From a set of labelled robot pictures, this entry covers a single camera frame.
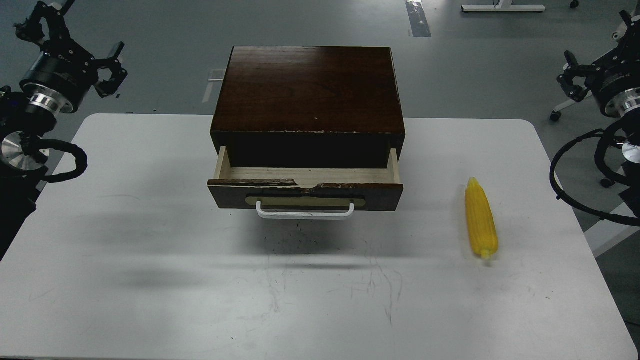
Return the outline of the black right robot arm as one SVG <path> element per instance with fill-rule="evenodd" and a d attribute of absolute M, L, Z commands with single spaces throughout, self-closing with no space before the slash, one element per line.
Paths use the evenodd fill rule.
<path fill-rule="evenodd" d="M 557 76 L 565 96 L 576 103 L 592 95 L 605 117 L 627 118 L 622 154 L 639 163 L 639 53 L 610 50 L 589 64 L 579 64 L 573 52 L 563 53 L 566 64 Z"/>

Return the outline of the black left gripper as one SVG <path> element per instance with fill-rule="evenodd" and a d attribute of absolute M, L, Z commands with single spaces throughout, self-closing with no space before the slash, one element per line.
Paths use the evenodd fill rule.
<path fill-rule="evenodd" d="M 75 49 L 75 97 L 83 99 L 93 87 L 101 98 L 114 95 L 122 85 L 128 72 L 121 65 L 121 53 L 125 43 L 117 42 L 108 57 L 96 58 L 84 48 Z M 110 71 L 110 78 L 101 80 L 100 71 Z"/>

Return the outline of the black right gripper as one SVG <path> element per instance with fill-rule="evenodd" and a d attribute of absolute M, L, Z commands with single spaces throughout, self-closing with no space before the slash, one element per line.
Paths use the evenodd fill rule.
<path fill-rule="evenodd" d="M 557 82 L 569 100 L 582 102 L 592 91 L 595 96 L 615 96 L 616 87 L 610 75 L 615 59 L 598 59 L 592 64 L 580 64 L 574 53 L 565 50 L 566 64 L 563 73 L 557 76 Z M 584 87 L 574 83 L 576 77 L 585 78 Z"/>

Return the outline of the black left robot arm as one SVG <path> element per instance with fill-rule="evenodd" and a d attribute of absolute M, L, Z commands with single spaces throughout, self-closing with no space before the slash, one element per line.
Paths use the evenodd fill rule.
<path fill-rule="evenodd" d="M 48 183 L 80 177 L 89 166 L 84 150 L 72 143 L 48 139 L 60 114 L 73 114 L 91 88 L 101 98 L 113 95 L 126 79 L 119 41 L 106 58 L 96 58 L 73 39 L 45 41 L 39 57 L 20 81 L 20 91 L 1 90 L 1 175 L 34 177 Z M 50 152 L 67 153 L 72 171 L 47 174 Z"/>

